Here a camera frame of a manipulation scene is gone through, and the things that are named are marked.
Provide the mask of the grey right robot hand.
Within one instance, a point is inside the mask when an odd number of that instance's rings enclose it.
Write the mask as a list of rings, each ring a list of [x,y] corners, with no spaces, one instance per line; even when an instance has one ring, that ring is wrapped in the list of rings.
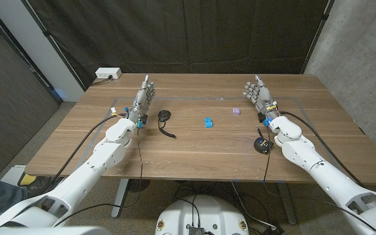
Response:
[[[260,119],[272,121],[280,116],[277,110],[277,102],[273,99],[259,75],[255,75],[255,80],[255,83],[246,83],[243,95],[255,106]]]

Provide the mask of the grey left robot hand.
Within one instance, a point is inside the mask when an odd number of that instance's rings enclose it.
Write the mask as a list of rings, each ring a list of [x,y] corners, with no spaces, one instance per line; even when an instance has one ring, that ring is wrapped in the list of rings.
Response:
[[[132,106],[129,108],[128,119],[136,123],[142,116],[147,114],[154,96],[155,84],[149,82],[149,75],[147,74],[133,100]]]

